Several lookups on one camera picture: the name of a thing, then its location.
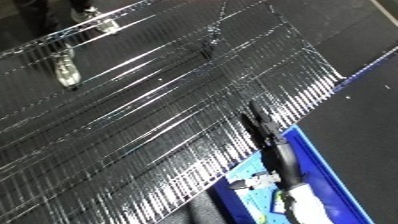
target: shoe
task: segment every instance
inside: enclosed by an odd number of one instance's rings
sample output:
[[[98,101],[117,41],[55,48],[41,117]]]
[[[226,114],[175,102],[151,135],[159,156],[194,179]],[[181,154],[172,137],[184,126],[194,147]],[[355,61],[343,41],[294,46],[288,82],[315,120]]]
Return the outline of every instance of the shoe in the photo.
[[[67,89],[75,89],[80,84],[81,76],[72,59],[74,51],[72,47],[66,44],[66,49],[53,53],[51,57],[54,60],[55,74],[58,81]]]
[[[102,13],[92,6],[83,12],[76,12],[76,10],[72,9],[71,13],[72,19],[76,23],[82,23],[100,15],[102,15]],[[120,26],[114,20],[103,19],[103,21],[97,25],[96,29],[102,33],[116,34],[119,27]]]

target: robotic arm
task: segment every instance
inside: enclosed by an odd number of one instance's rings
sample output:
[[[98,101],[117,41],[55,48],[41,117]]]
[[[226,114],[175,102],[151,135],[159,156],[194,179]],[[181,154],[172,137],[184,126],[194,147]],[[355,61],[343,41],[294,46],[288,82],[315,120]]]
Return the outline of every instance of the robotic arm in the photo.
[[[254,122],[245,114],[242,124],[257,148],[261,162],[268,172],[238,180],[231,189],[259,188],[275,183],[284,192],[285,214],[294,224],[332,224],[319,198],[302,178],[299,162],[289,142],[281,135],[279,126],[254,101],[249,104]]]

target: dark floor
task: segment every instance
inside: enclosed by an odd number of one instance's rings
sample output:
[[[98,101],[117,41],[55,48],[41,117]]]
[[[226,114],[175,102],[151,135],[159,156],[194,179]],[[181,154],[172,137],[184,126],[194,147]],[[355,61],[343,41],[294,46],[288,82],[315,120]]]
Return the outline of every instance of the dark floor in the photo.
[[[398,19],[398,0],[377,0],[392,16]]]
[[[377,58],[398,40],[397,28],[367,0],[271,2],[345,76]],[[54,6],[64,24],[70,25],[67,4],[57,2]],[[16,15],[1,20],[0,32],[0,50],[29,39],[29,33]],[[397,113],[394,102],[398,87],[393,75],[397,72],[396,63],[395,58],[373,71],[300,123],[365,210],[376,223],[383,224],[395,223],[398,206],[398,201],[392,200],[398,197],[390,196],[398,193],[397,182],[386,178],[395,175],[396,167],[393,159],[385,160],[396,156],[389,150],[396,143],[393,119]],[[352,131],[341,135],[342,130]],[[359,161],[355,163],[358,165],[353,166],[352,161]],[[209,196],[202,194],[163,223],[227,221]]]

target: blue tray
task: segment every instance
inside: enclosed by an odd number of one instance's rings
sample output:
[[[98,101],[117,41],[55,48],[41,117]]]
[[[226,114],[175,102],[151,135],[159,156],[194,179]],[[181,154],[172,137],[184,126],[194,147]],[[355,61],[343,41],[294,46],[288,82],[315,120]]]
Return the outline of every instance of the blue tray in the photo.
[[[288,129],[284,136],[295,150],[306,182],[311,184],[335,224],[373,223],[298,126]],[[260,157],[260,153],[255,153],[214,188],[237,223],[289,223],[283,214],[273,211],[276,186],[236,192],[227,189],[230,182],[264,171]]]

